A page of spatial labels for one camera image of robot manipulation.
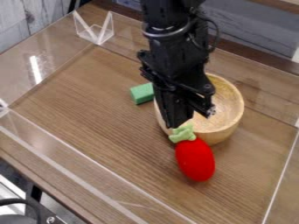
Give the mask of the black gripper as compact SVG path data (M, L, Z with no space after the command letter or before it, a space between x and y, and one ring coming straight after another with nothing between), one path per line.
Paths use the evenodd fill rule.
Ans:
M219 43L221 29L209 17L190 17L166 27L145 23L143 34L150 44L150 49L138 53L143 75L150 81L177 86L154 84L165 125L177 129L193 118L194 110L206 118L217 114L211 102L215 87L205 67Z

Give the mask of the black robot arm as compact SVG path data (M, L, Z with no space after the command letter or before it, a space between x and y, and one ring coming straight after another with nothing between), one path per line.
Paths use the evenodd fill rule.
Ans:
M205 0L141 0L143 34L150 48L138 52L142 75L154 84L154 98L165 125L178 128L195 113L215 114L217 89L206 74L215 50L213 20L202 11Z

